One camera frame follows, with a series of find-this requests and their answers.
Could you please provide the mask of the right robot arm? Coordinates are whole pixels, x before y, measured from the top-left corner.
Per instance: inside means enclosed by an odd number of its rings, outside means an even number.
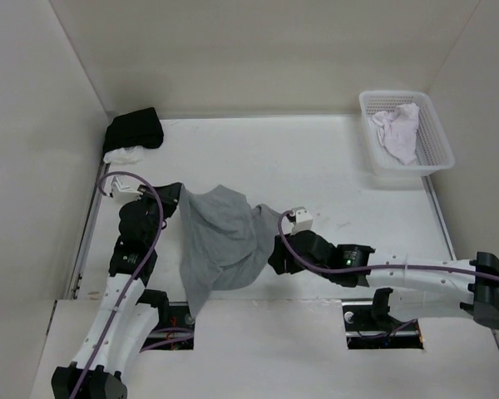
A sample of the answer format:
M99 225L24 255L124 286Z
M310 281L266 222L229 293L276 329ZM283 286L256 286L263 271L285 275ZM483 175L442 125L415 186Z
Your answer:
M368 316L377 328L468 318L499 330L499 258L488 252L452 262L410 259L368 245L334 245L307 230L276 236L268 263L277 274L307 270L344 288L373 289Z

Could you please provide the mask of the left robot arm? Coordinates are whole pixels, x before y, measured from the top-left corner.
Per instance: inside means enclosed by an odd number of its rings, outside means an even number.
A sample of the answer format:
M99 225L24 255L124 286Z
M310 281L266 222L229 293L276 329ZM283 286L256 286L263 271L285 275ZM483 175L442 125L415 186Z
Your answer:
M119 236L109 262L106 289L94 322L67 367L57 367L51 386L56 398L126 398L126 369L152 331L167 327L167 294L147 287L157 261L159 233L177 208L182 185L111 182L111 197L122 202Z

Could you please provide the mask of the grey tank top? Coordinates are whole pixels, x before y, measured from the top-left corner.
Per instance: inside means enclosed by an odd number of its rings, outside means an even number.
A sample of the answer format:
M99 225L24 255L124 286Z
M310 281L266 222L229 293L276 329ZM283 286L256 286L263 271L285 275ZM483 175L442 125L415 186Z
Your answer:
M180 192L183 234L180 278L197 318L213 291L251 285L274 251L280 213L223 185L204 194Z

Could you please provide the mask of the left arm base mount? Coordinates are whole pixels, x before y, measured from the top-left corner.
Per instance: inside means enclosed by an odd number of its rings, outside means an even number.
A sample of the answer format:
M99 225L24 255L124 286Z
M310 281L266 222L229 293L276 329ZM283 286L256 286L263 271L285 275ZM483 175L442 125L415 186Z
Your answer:
M150 346L169 341L168 344L155 347L155 350L192 350L194 348L194 339L190 335L194 331L195 320L190 315L188 303L169 302L160 321L147 338L145 345Z

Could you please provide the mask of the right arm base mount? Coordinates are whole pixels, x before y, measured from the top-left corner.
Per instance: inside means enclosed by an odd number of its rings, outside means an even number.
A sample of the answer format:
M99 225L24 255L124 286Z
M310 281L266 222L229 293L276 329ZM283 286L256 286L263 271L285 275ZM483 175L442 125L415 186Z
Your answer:
M373 313L370 300L342 302L346 344L351 350L423 350L417 320L399 321Z

